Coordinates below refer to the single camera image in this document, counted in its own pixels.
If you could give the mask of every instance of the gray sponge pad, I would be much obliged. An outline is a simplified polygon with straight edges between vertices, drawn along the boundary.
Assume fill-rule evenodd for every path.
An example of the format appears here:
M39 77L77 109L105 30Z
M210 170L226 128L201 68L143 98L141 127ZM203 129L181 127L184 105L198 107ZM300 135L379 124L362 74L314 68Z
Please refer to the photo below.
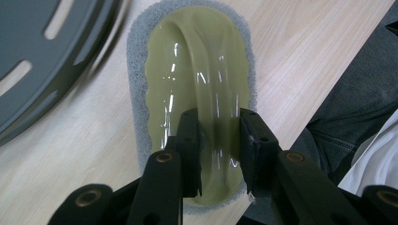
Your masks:
M171 12L189 6L206 6L215 8L234 22L239 30L244 42L246 43L246 57L249 62L249 88L251 90L250 109L255 110L256 91L255 91L255 70L254 55L250 37L249 25L229 6L209 0L163 0L148 7L133 22L127 42L128 72L130 81L130 94L132 113L134 117L134 128L137 142L138 165L141 172L144 171L146 162L150 155L151 140L148 135L147 121L149 118L148 109L145 105L146 79L145 79L145 61L147 59L147 41L152 30ZM233 201L236 196L226 201L227 204Z

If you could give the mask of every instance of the wooden table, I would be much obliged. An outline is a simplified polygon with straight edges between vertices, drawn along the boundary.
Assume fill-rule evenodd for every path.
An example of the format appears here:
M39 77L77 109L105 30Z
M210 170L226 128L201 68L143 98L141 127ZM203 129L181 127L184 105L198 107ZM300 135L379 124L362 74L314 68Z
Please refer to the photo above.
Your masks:
M141 11L126 1L119 33L98 67L19 137L0 147L0 224L45 224L76 188L121 188L140 176L128 84L126 39ZM393 0L222 0L249 22L258 112L288 149ZM235 224L247 196L185 224Z

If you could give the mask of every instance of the jeans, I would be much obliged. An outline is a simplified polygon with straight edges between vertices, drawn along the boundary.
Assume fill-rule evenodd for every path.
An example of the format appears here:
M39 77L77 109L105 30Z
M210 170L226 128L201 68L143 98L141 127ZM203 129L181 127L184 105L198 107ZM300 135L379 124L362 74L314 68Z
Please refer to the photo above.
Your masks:
M358 147L398 108L398 37L385 25L398 21L398 1L363 45L290 150L311 158L336 185ZM256 198L245 217L274 224L270 193Z

